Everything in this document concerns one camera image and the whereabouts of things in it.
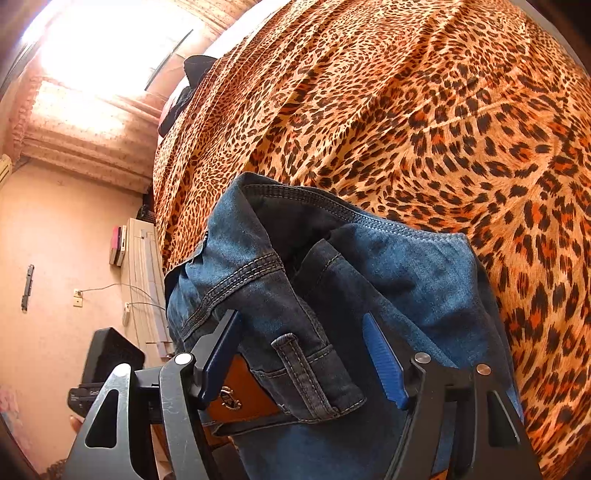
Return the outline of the person's left hand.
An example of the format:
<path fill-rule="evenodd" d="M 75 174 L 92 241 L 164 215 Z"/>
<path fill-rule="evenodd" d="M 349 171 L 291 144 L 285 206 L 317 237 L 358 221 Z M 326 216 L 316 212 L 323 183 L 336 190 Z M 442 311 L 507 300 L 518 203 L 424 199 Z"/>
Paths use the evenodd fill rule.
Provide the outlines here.
<path fill-rule="evenodd" d="M 73 431 L 78 434 L 82 425 L 83 425 L 84 419 L 83 418 L 79 418 L 77 416 L 74 415 L 70 415 L 69 416 L 69 423 L 70 426 L 72 427 Z"/>

